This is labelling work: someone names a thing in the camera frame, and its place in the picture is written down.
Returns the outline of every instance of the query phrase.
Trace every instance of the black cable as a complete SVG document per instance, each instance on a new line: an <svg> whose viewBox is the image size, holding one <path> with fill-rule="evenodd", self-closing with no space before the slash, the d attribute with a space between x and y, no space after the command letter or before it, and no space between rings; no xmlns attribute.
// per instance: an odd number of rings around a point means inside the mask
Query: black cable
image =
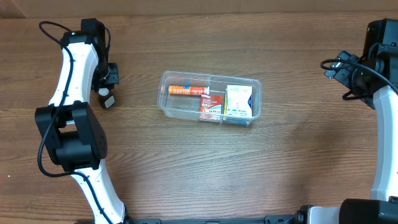
<svg viewBox="0 0 398 224"><path fill-rule="evenodd" d="M109 50L111 49L111 32L107 27L105 27L106 31L108 32L108 46L106 47L106 61L109 62Z"/></svg>
<svg viewBox="0 0 398 224"><path fill-rule="evenodd" d="M351 94L353 94L352 90L344 93L344 95L342 96L342 99L343 100L359 100L359 99L362 99L362 98L366 97L366 96L355 96L355 95L354 96L350 96Z"/></svg>
<svg viewBox="0 0 398 224"><path fill-rule="evenodd" d="M101 207L100 202L98 201L97 195L96 195L95 192L94 192L94 188L93 188L92 184L90 183L90 180L88 180L88 177L89 177L89 176L87 177L86 175L84 175L84 174L82 174L82 173L74 172L74 171L71 172L71 174L72 174L72 175L79 175L80 177L83 178L83 180L87 183L88 188L90 188L91 194L93 195L94 202L95 202L95 204L96 204L97 207L98 207L99 213L100 213L101 215L104 216L104 218L106 219L106 221L107 221L109 224L112 224L112 221L111 221L111 220L109 219L109 217L105 214L104 209Z"/></svg>
<svg viewBox="0 0 398 224"><path fill-rule="evenodd" d="M392 88L392 90L394 90L395 93L398 94L398 88L394 84L392 84L386 77L382 76L377 71L375 71L375 70L373 70L373 69L371 69L371 68L369 68L369 67L367 67L365 65L362 65L360 63L352 62L350 60L328 59L328 60L324 60L323 62L321 62L320 66L321 66L322 69L325 69L325 70L334 70L334 68L330 68L330 67L326 67L325 66L326 63L333 63L333 62L347 63L347 64L350 64L350 65L354 65L355 67L363 68L363 69L371 72L373 75L377 76L381 80L383 80L387 85L389 85Z"/></svg>
<svg viewBox="0 0 398 224"><path fill-rule="evenodd" d="M369 51L368 51L368 59L372 59L373 57L372 57L372 53L373 53L373 50L374 50L374 48L376 47L376 46L378 46L378 45L381 45L380 43L374 43L374 44L372 44L372 46L369 48Z"/></svg>
<svg viewBox="0 0 398 224"><path fill-rule="evenodd" d="M43 29L43 27L42 27L43 24L50 24L50 25L54 25L54 26L57 26L57 27L61 27L61 28L65 29L65 30L67 30L67 31L69 31L69 32L71 32L71 30L68 29L68 28L66 28L66 27L64 27L63 25L57 24L57 23L55 23L55 22L42 21L42 22L39 23L39 28L40 28L40 30L41 30L47 37L50 37L52 40L54 40L56 43L58 43L61 47L63 47L62 44L61 44L61 42L60 42L59 40L57 40L55 37L51 36L48 32L46 32L46 31ZM90 188L91 194L92 194L92 196L93 196L93 198L94 198L94 201L95 201L96 206L98 207L99 213L102 214L102 215L104 216L104 218L106 219L106 221L107 221L109 224L112 224L112 221L111 221L111 220L109 219L109 217L104 213L104 210L103 210L103 208L101 207L100 202L98 201L98 198L97 198L97 196L96 196L96 194L95 194L94 188L93 188L92 184L90 183L90 180L88 179L88 177L87 177L86 175L84 175L84 174L82 174L82 173L79 173L79 172L75 172L75 171L72 171L72 172L64 172L64 173L60 173L60 174L51 174L51 173L47 172L47 171L43 168L43 164L42 164L42 154L43 154L43 149L44 149L45 140L47 139L47 136L49 135L49 131L50 131L51 125L54 124L54 122L55 122L55 120L56 120L56 118L58 117L58 114L59 114L59 112L60 112L61 106L63 105L63 103L65 102L65 99L66 99L67 96L68 96L69 84L70 84L70 80L72 79L72 73L73 73L73 62L74 62L74 60L73 60L72 53L69 51L68 47L63 47L63 48L68 52L68 55L69 55L69 58L70 58L70 69L69 69L68 79L67 79L67 82L66 82L66 84L65 84L65 89L63 90L61 102L60 102L59 106L57 107L57 109L55 110L55 112L54 112L54 114L53 114L53 116L52 116L52 119L51 119L51 121L50 121L50 124L49 124L48 128L45 130L45 133L44 133L44 135L43 135L42 142L40 143L39 152L38 152L38 154L37 154L37 165L38 165L40 171L41 171L44 175L46 175L47 177L63 177L63 176L66 176L66 175L79 175L80 177L82 177L83 180L87 183L88 188Z"/></svg>
<svg viewBox="0 0 398 224"><path fill-rule="evenodd" d="M62 47L62 44L61 44L61 42L60 42L59 40L57 40L55 37L51 36L48 32L46 32L46 31L43 29L43 27L42 27L43 24L50 24L50 25L54 25L54 26L57 26L57 27L61 27L61 28L65 29L65 30L67 30L67 31L69 31L69 32L71 32L71 30L68 29L68 28L66 28L66 27L64 27L63 25L60 25L60 24L57 24L57 23L54 23L54 22L42 21L42 22L39 23L39 28L40 28L40 30L41 30L47 37L50 37L52 40L54 40L56 43L58 43L58 44L61 45L61 47ZM47 127L47 129L46 129L45 132L44 132L42 142L40 143L40 146L39 146L39 152L38 152L38 154L37 154L37 165L39 166L40 171L41 171L44 175L46 175L47 177L63 177L63 176L66 176L66 175L70 175L70 174L71 174L70 172L64 172L64 173L60 173L60 174L51 174L51 173L47 172L47 171L43 168L43 164L42 164L42 154L43 154L43 149L44 149L45 140L47 139L47 136L49 135L49 131L50 131L51 125L53 125L54 122L55 122L55 120L56 120L56 118L58 118L58 114L59 114L59 112L60 112L60 110L61 110L61 106L63 105L63 103L65 102L65 99L66 99L67 96L68 96L69 84L70 84L70 80L72 79L72 73L73 73L73 56L72 56L72 53L69 51L68 47L64 47L64 49L68 52L68 55L69 55L69 58L70 58L70 68L69 68L68 79L67 79L67 82L66 82L66 84L65 84L65 89L63 90L61 102L60 102L59 106L57 107L57 109L55 110L55 112L54 112L54 114L53 114L53 116L52 116L52 118L51 118L51 121L50 121L49 126Z"/></svg>
<svg viewBox="0 0 398 224"><path fill-rule="evenodd" d="M356 61L355 61L355 63L361 63L362 62L362 60L365 58L366 56L365 55L362 55L359 59L357 59ZM342 67L328 67L328 69L326 69L326 70L329 70L329 71L340 71L341 69L345 69L345 68L350 68L352 65L346 65L346 66L342 66Z"/></svg>

